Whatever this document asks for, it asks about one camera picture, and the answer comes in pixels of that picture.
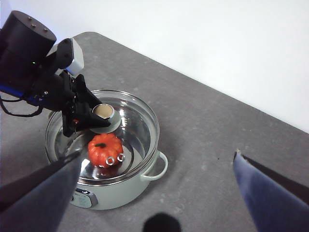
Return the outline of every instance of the pot handle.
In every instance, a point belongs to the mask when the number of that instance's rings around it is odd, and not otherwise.
[[[168,169],[168,164],[169,164],[168,158],[166,158],[166,156],[161,151],[158,151],[158,152],[159,152],[159,157],[161,159],[163,159],[164,164],[165,164],[163,171],[161,173],[159,173],[158,175],[154,175],[154,176],[146,175],[146,173],[150,172],[153,169],[153,167],[156,163],[156,161],[155,161],[152,165],[150,165],[149,168],[147,168],[147,170],[143,174],[140,175],[140,179],[142,181],[158,180],[166,173],[166,170]]]

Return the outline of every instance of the pot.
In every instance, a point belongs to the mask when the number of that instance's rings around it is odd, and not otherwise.
[[[93,93],[120,114],[120,126],[113,133],[122,141],[125,160],[110,168],[93,166],[88,159],[87,144],[96,134],[84,130],[65,137],[61,112],[50,117],[45,149],[50,162],[75,151],[81,153],[81,173],[71,204],[95,210],[113,209],[131,202],[151,181],[160,179],[167,170],[168,160],[157,150],[159,123],[145,102],[121,91],[96,90]],[[158,158],[164,161],[165,167],[161,173],[152,175]]]

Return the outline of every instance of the white wall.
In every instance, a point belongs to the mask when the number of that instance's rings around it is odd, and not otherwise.
[[[309,132],[308,0],[50,2],[2,0],[1,23],[13,9],[59,40],[99,32]]]

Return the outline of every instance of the gray tabletop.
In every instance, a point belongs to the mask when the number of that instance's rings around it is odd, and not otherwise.
[[[309,186],[307,133],[102,35],[85,32],[75,38],[84,52],[83,74],[91,90],[123,90],[153,108],[160,122],[158,148],[168,157],[169,168],[123,207],[93,211],[69,205],[59,232],[138,232],[158,212],[177,218],[183,231],[255,231],[233,175],[236,148]],[[33,110],[25,103],[8,108],[15,113]],[[1,112],[2,185],[47,165],[48,113],[17,118]]]

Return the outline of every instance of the orange pumpkin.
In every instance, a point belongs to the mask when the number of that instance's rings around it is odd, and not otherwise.
[[[98,134],[88,143],[88,156],[95,166],[111,167],[123,161],[121,140],[113,133]]]

